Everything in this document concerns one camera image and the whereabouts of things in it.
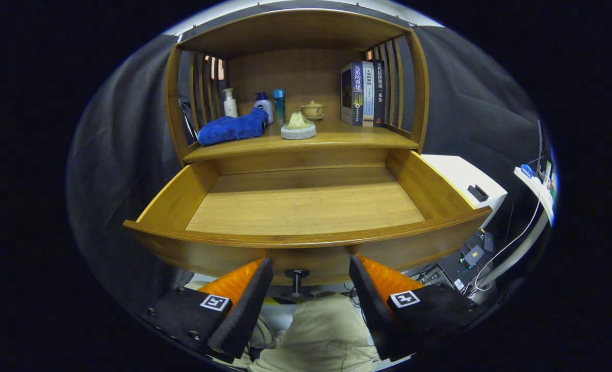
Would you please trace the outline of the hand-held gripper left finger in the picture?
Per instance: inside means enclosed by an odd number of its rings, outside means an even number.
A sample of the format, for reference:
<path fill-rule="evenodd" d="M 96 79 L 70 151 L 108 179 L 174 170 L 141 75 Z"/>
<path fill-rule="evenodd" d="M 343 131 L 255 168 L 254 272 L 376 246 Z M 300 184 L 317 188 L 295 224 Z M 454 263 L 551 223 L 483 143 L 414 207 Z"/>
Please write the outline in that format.
<path fill-rule="evenodd" d="M 139 318 L 190 352 L 231 363 L 249 343 L 272 280 L 271 258 L 263 257 L 197 290 L 178 287 Z"/>

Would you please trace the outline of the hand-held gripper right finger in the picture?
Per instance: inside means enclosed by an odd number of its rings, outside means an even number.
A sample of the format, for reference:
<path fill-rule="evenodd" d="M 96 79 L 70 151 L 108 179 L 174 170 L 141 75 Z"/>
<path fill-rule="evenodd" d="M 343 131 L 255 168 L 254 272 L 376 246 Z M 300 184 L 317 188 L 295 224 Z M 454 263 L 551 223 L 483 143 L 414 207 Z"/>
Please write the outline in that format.
<path fill-rule="evenodd" d="M 382 360 L 398 360 L 459 336 L 485 307 L 445 284 L 424 285 L 374 260 L 351 254 L 349 277 Z"/>

